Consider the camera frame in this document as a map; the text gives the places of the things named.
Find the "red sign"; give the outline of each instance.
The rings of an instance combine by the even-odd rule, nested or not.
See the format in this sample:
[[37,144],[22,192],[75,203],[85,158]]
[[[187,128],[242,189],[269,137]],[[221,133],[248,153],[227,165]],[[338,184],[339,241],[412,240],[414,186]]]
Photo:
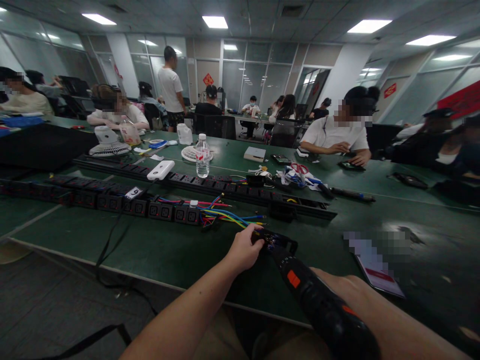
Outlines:
[[390,86],[387,90],[383,92],[383,98],[386,99],[390,95],[392,95],[394,92],[397,91],[397,83],[394,83],[392,86]]
[[203,78],[203,82],[205,85],[212,85],[214,83],[214,80],[212,79],[212,77],[210,76],[210,74],[208,73],[204,78]]
[[479,111],[480,81],[443,98],[437,103],[437,108],[452,108],[456,113],[450,119],[463,118],[465,115]]

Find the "power drill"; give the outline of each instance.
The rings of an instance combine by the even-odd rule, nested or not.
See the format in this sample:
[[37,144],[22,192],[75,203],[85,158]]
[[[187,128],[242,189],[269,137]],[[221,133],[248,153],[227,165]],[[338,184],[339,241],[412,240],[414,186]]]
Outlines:
[[265,229],[259,233],[283,281],[333,357],[380,359],[377,340],[365,323],[308,266],[285,249],[285,244],[296,241]]

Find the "black power strip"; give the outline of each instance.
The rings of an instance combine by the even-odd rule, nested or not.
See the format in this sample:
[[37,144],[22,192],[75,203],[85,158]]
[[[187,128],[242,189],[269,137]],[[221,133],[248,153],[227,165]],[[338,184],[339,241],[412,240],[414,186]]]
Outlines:
[[[131,178],[139,181],[150,182],[147,174],[150,168],[123,162],[116,162],[107,159],[82,155],[73,162],[81,169],[93,170],[111,175],[117,175],[125,178]],[[285,209],[294,214],[301,214],[320,219],[332,220],[337,216],[336,212],[327,210],[330,205],[328,202],[309,200],[297,196],[285,195],[278,192],[263,190],[258,187],[236,185],[230,182],[221,181],[219,178],[231,182],[228,176],[202,179],[195,176],[170,172],[166,178],[159,181],[159,184],[165,184],[179,189],[193,191],[199,194],[218,195],[225,193],[226,199],[239,201],[242,203],[254,204],[270,209]]]

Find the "fluorescent light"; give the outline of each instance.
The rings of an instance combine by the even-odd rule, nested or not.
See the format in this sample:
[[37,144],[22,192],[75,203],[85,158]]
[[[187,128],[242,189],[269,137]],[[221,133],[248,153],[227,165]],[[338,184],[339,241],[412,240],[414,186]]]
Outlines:
[[460,59],[466,59],[466,58],[471,58],[472,55],[458,55],[458,54],[453,54],[453,55],[447,55],[447,56],[442,56],[442,57],[436,57],[433,60],[438,60],[438,61],[455,61],[455,60],[460,60]]
[[156,43],[151,42],[150,40],[138,40],[138,42],[148,46],[158,46]]
[[106,17],[103,17],[102,15],[99,15],[99,14],[82,14],[82,15],[102,25],[117,25],[116,22],[108,20]]
[[407,42],[406,45],[417,45],[417,46],[430,46],[438,43],[442,43],[447,40],[455,39],[456,36],[444,36],[444,35],[427,35],[421,37],[417,40]]
[[229,28],[223,16],[202,16],[201,18],[206,23],[206,25],[211,29],[228,29]]
[[224,44],[223,45],[224,50],[232,50],[232,51],[237,51],[237,45],[232,45],[232,44]]
[[347,33],[371,34],[376,32],[378,29],[383,28],[385,25],[390,24],[391,22],[392,20],[362,20],[348,30]]

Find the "mobile phone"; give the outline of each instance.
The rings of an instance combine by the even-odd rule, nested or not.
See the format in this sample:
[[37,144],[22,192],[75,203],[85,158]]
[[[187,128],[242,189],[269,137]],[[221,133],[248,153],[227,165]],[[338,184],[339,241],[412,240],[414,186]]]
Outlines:
[[348,161],[340,161],[338,164],[341,168],[345,170],[353,170],[353,171],[365,171],[366,169],[363,166],[353,165]]
[[272,154],[271,157],[279,165],[290,165],[292,163],[285,155]]

